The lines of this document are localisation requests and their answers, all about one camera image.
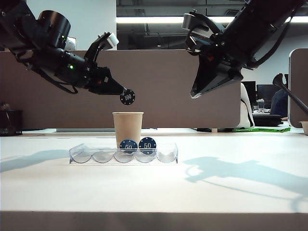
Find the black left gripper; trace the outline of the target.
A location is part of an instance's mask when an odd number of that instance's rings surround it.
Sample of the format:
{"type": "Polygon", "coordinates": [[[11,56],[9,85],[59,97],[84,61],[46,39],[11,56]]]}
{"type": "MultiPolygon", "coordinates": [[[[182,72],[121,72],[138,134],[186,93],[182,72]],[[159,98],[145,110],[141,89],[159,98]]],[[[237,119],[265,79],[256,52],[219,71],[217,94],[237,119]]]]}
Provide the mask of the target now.
{"type": "Polygon", "coordinates": [[[127,91],[115,81],[108,67],[99,67],[97,63],[85,58],[84,83],[82,88],[99,95],[120,95],[127,91]]]}

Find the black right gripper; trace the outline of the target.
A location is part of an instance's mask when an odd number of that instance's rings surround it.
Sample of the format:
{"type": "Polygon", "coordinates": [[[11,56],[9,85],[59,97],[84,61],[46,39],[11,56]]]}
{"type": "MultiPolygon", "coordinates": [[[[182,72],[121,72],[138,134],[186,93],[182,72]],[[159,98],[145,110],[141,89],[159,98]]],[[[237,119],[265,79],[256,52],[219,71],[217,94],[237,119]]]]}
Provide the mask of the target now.
{"type": "Polygon", "coordinates": [[[190,96],[196,99],[203,94],[240,82],[241,42],[235,36],[215,38],[187,37],[187,52],[198,56],[199,65],[190,96]]]}

